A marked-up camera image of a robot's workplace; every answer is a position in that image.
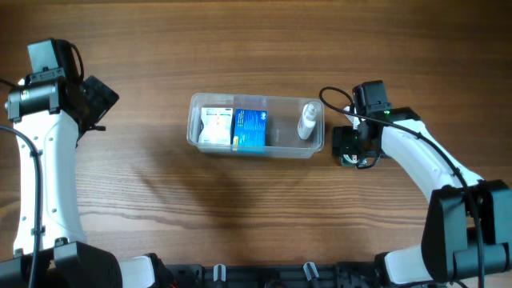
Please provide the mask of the green round tin box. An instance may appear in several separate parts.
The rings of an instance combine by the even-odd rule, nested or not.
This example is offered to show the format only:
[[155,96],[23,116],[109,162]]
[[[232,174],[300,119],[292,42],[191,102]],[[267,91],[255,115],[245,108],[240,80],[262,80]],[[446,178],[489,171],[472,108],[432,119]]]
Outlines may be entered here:
[[360,159],[356,154],[344,154],[340,157],[341,166],[359,167],[365,166],[367,161],[365,158]]

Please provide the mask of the blue medicine box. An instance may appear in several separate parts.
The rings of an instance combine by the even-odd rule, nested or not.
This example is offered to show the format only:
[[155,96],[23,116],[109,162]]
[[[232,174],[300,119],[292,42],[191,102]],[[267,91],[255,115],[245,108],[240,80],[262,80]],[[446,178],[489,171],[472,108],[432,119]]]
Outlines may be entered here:
[[265,110],[236,109],[232,137],[233,151],[263,153],[266,146],[267,119],[268,114]]

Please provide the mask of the white medicine box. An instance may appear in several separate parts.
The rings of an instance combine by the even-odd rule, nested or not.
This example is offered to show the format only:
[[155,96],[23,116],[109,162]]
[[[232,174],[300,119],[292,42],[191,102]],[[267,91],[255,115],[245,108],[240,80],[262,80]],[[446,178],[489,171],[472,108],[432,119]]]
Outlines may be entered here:
[[203,107],[201,109],[201,131],[198,142],[230,145],[232,120],[232,108]]

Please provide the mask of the white Panadol box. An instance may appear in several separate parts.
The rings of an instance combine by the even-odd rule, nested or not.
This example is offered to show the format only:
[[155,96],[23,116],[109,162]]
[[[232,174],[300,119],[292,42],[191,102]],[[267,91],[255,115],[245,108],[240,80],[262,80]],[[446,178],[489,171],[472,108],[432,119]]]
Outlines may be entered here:
[[344,111],[346,112],[345,113],[345,116],[347,117],[347,119],[351,122],[352,124],[352,127],[354,129],[357,129],[358,128],[358,124],[359,124],[359,119],[357,117],[354,116],[354,112],[352,110],[352,107],[351,106],[346,106],[344,108]]

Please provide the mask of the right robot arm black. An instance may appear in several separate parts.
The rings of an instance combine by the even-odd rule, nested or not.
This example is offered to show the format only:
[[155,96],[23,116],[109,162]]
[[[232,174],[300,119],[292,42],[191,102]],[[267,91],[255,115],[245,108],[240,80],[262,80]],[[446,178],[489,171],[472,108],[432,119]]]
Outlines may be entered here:
[[428,201],[420,244],[376,256],[374,287],[461,284],[511,269],[511,189],[487,181],[451,156],[409,107],[394,108],[382,81],[364,82],[341,110],[350,121],[333,131],[333,155],[370,169],[392,158]]

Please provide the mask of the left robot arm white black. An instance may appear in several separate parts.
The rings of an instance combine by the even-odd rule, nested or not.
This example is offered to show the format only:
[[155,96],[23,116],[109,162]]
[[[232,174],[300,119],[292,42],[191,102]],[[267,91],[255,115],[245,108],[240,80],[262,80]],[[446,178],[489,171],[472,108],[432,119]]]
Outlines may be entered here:
[[168,287],[155,254],[125,260],[87,243],[75,177],[78,140],[99,130],[118,95],[85,76],[77,47],[49,38],[28,47],[32,71],[13,84],[6,130],[20,156],[21,209],[13,257],[1,264],[4,287]]

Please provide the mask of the clear plastic container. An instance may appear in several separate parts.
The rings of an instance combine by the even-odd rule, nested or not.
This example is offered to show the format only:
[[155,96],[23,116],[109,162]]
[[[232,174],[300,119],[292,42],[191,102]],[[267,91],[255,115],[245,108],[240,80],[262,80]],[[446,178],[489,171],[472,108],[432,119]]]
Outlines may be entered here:
[[[307,140],[298,136],[298,121],[303,107],[317,102],[320,112],[313,132]],[[201,131],[201,109],[203,107],[224,107],[233,109],[231,144],[202,144],[198,142]],[[233,151],[232,137],[236,109],[265,110],[266,146],[263,153],[241,153]],[[244,94],[197,93],[190,100],[187,123],[187,141],[207,154],[257,155],[273,158],[310,158],[324,147],[324,109],[319,100],[313,98],[275,97]]]

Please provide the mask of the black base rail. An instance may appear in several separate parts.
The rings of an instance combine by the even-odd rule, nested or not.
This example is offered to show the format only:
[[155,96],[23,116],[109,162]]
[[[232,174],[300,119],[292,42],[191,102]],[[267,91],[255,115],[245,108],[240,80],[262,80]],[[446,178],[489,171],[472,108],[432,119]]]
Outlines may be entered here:
[[331,265],[307,263],[296,266],[167,265],[174,276],[173,287],[380,287],[370,262],[339,262]]

